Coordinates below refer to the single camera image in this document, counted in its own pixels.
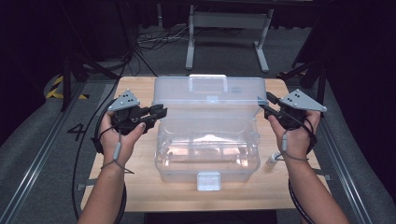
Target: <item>hand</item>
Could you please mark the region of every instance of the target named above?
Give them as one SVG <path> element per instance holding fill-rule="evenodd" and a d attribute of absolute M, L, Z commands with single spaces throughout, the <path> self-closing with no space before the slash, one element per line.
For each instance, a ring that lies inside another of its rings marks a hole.
<path fill-rule="evenodd" d="M 140 123 L 129 134 L 120 135 L 118 132 L 111 128 L 112 115 L 112 113 L 107 111 L 102 119 L 100 127 L 101 132 L 110 128 L 110 130 L 102 134 L 102 137 L 100 139 L 104 151 L 104 164 L 108 164 L 109 162 L 113 161 L 113 154 L 114 150 L 116 149 L 116 144 L 120 141 L 121 149 L 117 162 L 121 166 L 125 166 L 126 162 L 131 158 L 132 153 L 134 152 L 134 144 L 143 134 L 143 131 L 145 131 L 146 124 Z"/>
<path fill-rule="evenodd" d="M 311 122 L 312 126 L 314 127 L 313 133 L 316 133 L 320 121 L 320 112 L 306 111 L 306 118 Z M 271 127 L 276 135 L 276 141 L 279 151 L 282 153 L 282 136 L 283 134 L 285 134 L 286 130 L 279 124 L 274 116 L 269 116 L 268 120 L 270 121 Z M 311 129 L 308 121 L 305 121 L 304 125 L 308 129 Z M 288 154 L 294 158 L 306 158 L 306 151 L 310 143 L 308 132 L 304 128 L 300 127 L 296 130 L 287 131 L 286 136 L 288 137 Z"/>

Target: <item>gray floor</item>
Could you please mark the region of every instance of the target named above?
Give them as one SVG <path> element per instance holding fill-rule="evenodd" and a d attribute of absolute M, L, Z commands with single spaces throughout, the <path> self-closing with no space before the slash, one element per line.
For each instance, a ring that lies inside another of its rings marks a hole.
<path fill-rule="evenodd" d="M 156 29 L 160 30 L 158 27 L 152 27 L 148 31 Z M 252 47 L 255 36 L 258 36 L 258 32 L 255 31 L 243 31 L 238 35 L 213 30 L 202 31 L 195 37 L 196 50 L 191 71 L 184 69 L 187 53 L 187 41 L 184 39 L 169 43 L 160 49 L 143 51 L 143 57 L 159 76 L 186 76 L 194 73 L 274 78 L 279 72 L 291 69 L 291 64 L 309 32 L 310 29 L 283 28 L 271 29 L 268 32 L 264 44 L 264 53 L 270 67 L 268 74 L 261 72 Z M 138 58 L 133 58 L 130 68 L 126 67 L 123 72 L 125 76 L 152 76 L 152 72 L 142 60 L 138 61 Z M 287 81 L 290 91 L 300 88 L 298 81 L 298 77 Z M 43 90 L 45 94 L 52 83 L 53 80 L 50 80 L 48 87 Z M 1 146 L 0 211 L 2 214 L 10 214 L 10 222 L 76 222 L 73 203 L 79 204 L 83 194 L 83 191 L 75 191 L 76 201 L 73 202 L 71 192 L 76 157 L 79 155 L 76 184 L 84 183 L 95 156 L 89 138 L 92 137 L 97 116 L 92 115 L 111 91 L 113 84 L 113 80 L 101 75 L 92 75 L 85 84 L 75 84 L 75 89 L 83 88 L 80 93 L 90 95 L 88 100 L 76 100 L 69 107 L 69 111 L 60 113 L 62 100 L 48 99 Z M 315 95 L 316 86 L 305 91 Z M 396 223 L 395 204 L 361 155 L 329 85 L 326 89 L 325 105 L 329 110 L 320 124 L 319 142 L 315 152 L 323 174 L 332 177 L 332 180 L 328 181 L 332 195 L 345 210 L 351 223 Z M 68 131 L 79 124 L 83 125 L 85 130 L 90 123 L 90 117 L 91 126 L 78 151 L 83 134 L 77 139 L 75 133 Z M 57 120 L 64 121 L 62 126 L 59 130 L 51 129 Z M 47 138 L 49 135 L 53 136 L 52 141 Z M 341 160 L 333 159 L 334 151 Z M 43 166 L 36 167 L 35 175 L 29 176 L 30 181 L 24 180 L 26 174 L 32 173 L 29 167 L 35 163 L 37 155 L 44 155 Z M 338 163 L 346 164 L 345 172 L 340 173 L 337 169 Z M 21 183 L 27 183 L 23 190 L 18 189 Z M 294 209 L 279 210 L 277 216 L 278 223 L 281 224 L 299 223 L 298 214 Z M 1 223 L 7 223 L 6 218 L 2 217 Z M 143 220 L 142 213 L 127 213 L 122 223 L 143 223 Z"/>

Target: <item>wrist strap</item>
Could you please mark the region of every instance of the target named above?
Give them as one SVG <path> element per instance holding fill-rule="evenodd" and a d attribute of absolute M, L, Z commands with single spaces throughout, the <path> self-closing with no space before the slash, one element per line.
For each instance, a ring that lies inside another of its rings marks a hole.
<path fill-rule="evenodd" d="M 116 160 L 113 160 L 113 161 L 103 165 L 100 169 L 103 170 L 104 168 L 106 168 L 108 165 L 110 165 L 113 162 L 116 163 L 122 170 L 124 170 L 125 174 L 133 174 L 134 175 L 134 172 L 132 172 L 131 170 L 128 170 L 127 168 L 121 166 Z"/>
<path fill-rule="evenodd" d="M 283 151 L 282 154 L 285 154 L 285 155 L 288 156 L 289 158 L 292 158 L 292 159 L 297 160 L 297 161 L 309 161 L 308 158 L 297 158 L 297 157 L 293 157 L 293 156 L 289 155 L 289 153 L 287 153 L 286 151 Z"/>

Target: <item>dark background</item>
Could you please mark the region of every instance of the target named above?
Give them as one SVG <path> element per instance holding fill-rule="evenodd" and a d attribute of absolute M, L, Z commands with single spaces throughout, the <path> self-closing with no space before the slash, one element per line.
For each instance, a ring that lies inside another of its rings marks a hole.
<path fill-rule="evenodd" d="M 315 24 L 296 62 L 324 62 L 350 131 L 394 200 L 395 9 L 388 1 L 375 0 L 343 1 L 342 7 L 344 11 L 320 18 L 317 13 L 304 13 L 300 20 L 288 20 L 296 12 L 282 9 L 273 26 Z M 163 26 L 186 22 L 185 8 L 163 6 Z M 118 10 L 107 1 L 1 1 L 0 144 L 44 104 L 44 87 L 70 52 L 105 61 L 128 51 Z M 130 10 L 131 29 L 137 30 L 138 24 L 157 25 L 155 4 L 133 5 Z"/>

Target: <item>metal rail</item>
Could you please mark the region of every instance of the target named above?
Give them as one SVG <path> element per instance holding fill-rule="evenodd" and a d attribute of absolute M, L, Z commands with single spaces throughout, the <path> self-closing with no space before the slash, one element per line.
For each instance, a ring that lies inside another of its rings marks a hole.
<path fill-rule="evenodd" d="M 59 131 L 63 127 L 63 124 L 73 107 L 73 104 L 77 101 L 78 97 L 81 95 L 82 90 L 84 89 L 85 83 L 77 82 L 75 84 L 75 88 L 72 93 L 72 100 L 69 106 L 66 108 L 64 112 L 61 112 L 58 115 L 58 118 L 55 120 L 52 128 L 49 131 L 49 135 L 44 141 L 43 145 L 39 149 L 37 155 L 35 156 L 34 161 L 31 166 L 27 170 L 24 175 L 19 187 L 14 193 L 11 201 L 9 202 L 5 212 L 0 217 L 0 224 L 12 223 L 18 212 L 20 211 L 25 199 L 27 198 L 30 190 L 33 187 L 33 184 L 38 178 L 44 164 L 52 151 L 52 146 L 58 137 Z"/>

